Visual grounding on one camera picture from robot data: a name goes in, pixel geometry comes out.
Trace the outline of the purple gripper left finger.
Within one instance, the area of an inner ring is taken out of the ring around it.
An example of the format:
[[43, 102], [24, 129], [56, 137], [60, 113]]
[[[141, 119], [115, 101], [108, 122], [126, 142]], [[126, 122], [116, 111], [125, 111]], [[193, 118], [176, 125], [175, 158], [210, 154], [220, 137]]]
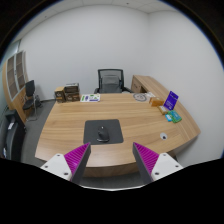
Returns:
[[41, 168], [65, 180], [79, 184], [89, 156], [91, 154], [91, 144], [81, 145], [67, 154], [55, 154]]

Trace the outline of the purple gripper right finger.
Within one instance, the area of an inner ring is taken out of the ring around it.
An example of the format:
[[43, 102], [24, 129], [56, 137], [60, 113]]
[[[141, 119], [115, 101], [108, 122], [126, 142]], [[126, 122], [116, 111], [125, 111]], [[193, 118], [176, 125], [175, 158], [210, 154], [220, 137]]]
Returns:
[[144, 184], [182, 169], [182, 166], [167, 153], [158, 154], [136, 142], [133, 143], [132, 151]]

